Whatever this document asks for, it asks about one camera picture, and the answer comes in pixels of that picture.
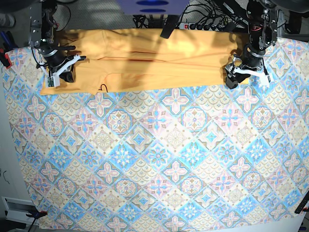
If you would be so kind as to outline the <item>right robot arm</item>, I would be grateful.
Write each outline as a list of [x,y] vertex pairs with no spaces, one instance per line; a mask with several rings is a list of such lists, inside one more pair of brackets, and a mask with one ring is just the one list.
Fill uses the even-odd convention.
[[68,54],[76,49],[74,45],[60,45],[54,19],[57,6],[56,0],[40,0],[30,6],[29,46],[33,56],[37,50],[43,57],[42,61],[34,60],[36,68],[45,74],[46,87],[58,87],[61,80],[73,83],[75,63],[86,59],[85,56]]

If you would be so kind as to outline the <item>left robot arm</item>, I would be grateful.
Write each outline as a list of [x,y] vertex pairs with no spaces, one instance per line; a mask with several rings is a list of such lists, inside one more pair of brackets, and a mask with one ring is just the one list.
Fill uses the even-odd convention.
[[277,41],[277,11],[269,1],[250,0],[246,10],[249,42],[241,56],[234,54],[232,62],[225,66],[226,86],[234,89],[250,76],[259,78],[261,85],[269,87],[273,81],[264,62],[266,49]]

